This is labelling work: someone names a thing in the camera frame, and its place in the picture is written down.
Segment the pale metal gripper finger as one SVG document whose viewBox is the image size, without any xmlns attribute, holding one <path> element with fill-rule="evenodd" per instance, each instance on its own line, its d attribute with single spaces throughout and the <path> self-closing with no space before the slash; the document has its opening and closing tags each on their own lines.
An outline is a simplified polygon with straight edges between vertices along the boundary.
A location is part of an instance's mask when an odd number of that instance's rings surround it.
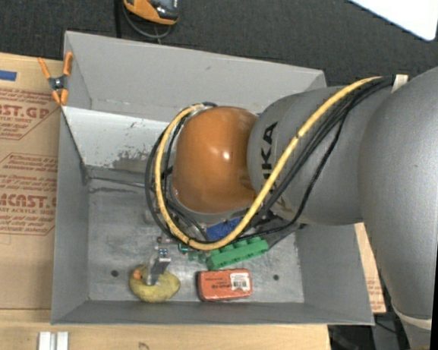
<svg viewBox="0 0 438 350">
<path fill-rule="evenodd" d="M 156 285 L 159 277 L 164 274 L 169 266 L 171 258 L 168 251 L 167 248 L 159 247 L 156 254 L 149 260 L 146 277 L 147 285 Z"/>
</svg>

